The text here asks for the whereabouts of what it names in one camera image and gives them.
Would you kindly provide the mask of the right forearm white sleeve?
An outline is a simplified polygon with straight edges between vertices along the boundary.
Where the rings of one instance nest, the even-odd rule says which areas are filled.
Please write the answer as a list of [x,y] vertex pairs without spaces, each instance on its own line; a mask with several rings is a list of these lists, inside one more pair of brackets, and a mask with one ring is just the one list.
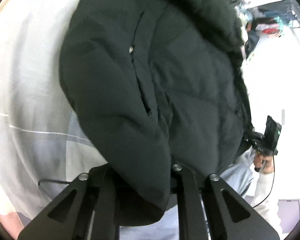
[[265,219],[281,235],[281,219],[279,218],[279,197],[274,184],[274,175],[260,174],[256,183],[256,190],[251,202],[255,211]]

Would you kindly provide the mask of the person's right hand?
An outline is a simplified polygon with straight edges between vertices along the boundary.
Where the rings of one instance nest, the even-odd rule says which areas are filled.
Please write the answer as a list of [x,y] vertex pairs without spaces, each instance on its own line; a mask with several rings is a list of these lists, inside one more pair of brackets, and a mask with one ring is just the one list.
[[275,171],[274,156],[262,155],[256,151],[254,157],[254,170],[262,174],[271,174]]

